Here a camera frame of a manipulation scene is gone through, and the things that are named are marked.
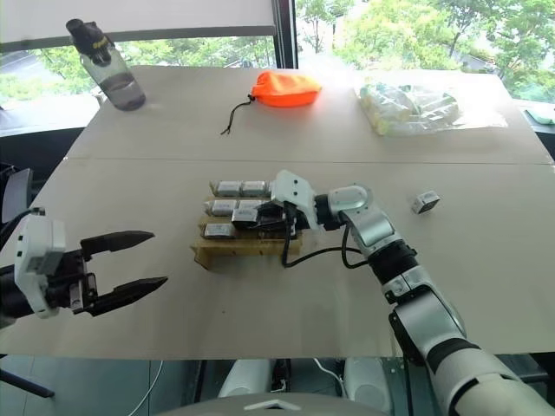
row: orange pouch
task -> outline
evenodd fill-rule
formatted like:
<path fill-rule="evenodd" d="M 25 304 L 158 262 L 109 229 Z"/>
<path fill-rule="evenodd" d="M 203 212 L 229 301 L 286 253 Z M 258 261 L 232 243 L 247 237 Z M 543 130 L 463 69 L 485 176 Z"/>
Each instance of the orange pouch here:
<path fill-rule="evenodd" d="M 314 102 L 322 87 L 306 75 L 265 71 L 258 76 L 251 95 L 272 107 L 299 107 Z"/>

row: bottle cap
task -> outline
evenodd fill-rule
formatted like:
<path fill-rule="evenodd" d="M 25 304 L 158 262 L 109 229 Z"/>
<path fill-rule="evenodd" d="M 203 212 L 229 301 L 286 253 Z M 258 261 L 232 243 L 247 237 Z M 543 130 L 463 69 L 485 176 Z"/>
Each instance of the bottle cap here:
<path fill-rule="evenodd" d="M 112 42 L 104 32 L 96 26 L 96 22 L 84 23 L 81 19 L 71 19 L 66 23 L 75 48 L 88 56 L 96 65 L 108 65 L 112 57 L 107 47 Z"/>

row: window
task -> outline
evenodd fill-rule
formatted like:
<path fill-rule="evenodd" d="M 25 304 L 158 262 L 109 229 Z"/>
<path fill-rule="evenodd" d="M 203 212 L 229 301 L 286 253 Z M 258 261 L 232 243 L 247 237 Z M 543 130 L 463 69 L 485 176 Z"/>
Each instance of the window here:
<path fill-rule="evenodd" d="M 118 42 L 117 47 L 130 66 L 275 66 L 271 36 L 131 41 Z M 73 46 L 2 54 L 1 64 L 0 105 L 5 109 L 21 105 L 21 101 L 98 93 Z"/>
<path fill-rule="evenodd" d="M 513 98 L 555 102 L 553 0 L 297 0 L 299 67 L 496 74 Z"/>

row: floor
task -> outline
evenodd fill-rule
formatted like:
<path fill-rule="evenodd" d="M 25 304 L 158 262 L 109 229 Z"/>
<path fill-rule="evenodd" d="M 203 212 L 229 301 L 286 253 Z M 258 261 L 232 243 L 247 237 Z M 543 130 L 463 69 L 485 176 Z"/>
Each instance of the floor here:
<path fill-rule="evenodd" d="M 537 371 L 529 356 L 503 356 L 517 374 Z M 233 361 L 207 361 L 201 401 L 214 399 Z M 322 373 L 312 360 L 292 360 L 291 390 L 336 396 L 334 380 Z M 337 361 L 322 360 L 336 371 Z M 0 367 L 55 391 L 42 399 L 0 382 L 0 414 L 6 416 L 69 416 L 80 414 L 126 416 L 139 403 L 159 369 L 159 361 L 87 360 L 8 355 Z M 383 365 L 392 394 L 395 416 L 406 416 L 407 402 L 402 362 L 384 359 Z M 135 414 L 163 413 L 192 403 L 196 393 L 198 361 L 165 361 L 150 397 Z M 440 415 L 424 368 L 410 366 L 415 415 Z M 538 385 L 545 394 L 545 386 Z"/>

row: plastic bag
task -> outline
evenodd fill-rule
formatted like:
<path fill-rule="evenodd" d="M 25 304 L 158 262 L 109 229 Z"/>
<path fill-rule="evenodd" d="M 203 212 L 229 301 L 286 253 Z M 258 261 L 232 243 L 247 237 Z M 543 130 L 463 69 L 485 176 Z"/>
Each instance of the plastic bag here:
<path fill-rule="evenodd" d="M 357 95 L 380 135 L 407 136 L 442 130 L 507 127 L 487 101 L 464 97 L 464 86 L 440 88 L 409 80 L 403 73 L 367 79 Z"/>

